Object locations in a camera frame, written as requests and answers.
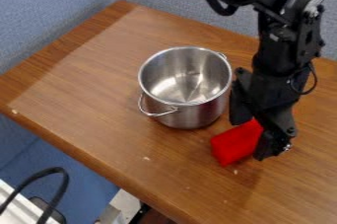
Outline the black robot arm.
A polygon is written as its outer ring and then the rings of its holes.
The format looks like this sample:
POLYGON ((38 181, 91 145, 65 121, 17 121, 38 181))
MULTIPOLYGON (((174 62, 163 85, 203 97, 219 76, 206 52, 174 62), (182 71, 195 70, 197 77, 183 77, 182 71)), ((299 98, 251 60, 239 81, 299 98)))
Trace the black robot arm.
POLYGON ((311 60, 320 55, 323 0, 205 0, 220 16, 250 5, 258 12, 259 46, 251 68, 234 70, 228 120, 239 125, 254 119, 262 135, 252 157, 262 161, 291 147, 296 134, 291 107, 316 81, 311 60))

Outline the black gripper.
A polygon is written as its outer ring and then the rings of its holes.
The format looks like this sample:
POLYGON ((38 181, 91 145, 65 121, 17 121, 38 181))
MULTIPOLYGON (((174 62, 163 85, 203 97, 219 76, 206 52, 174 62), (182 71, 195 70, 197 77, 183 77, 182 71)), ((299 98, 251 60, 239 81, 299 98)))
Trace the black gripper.
POLYGON ((280 65, 271 60, 271 67, 252 57, 252 71, 238 67, 228 95, 228 121, 240 125, 254 118, 263 127, 252 157, 258 161, 278 156, 291 148, 290 139, 296 130, 291 106, 299 97, 315 88, 316 75, 311 62, 295 65, 278 74, 280 65))

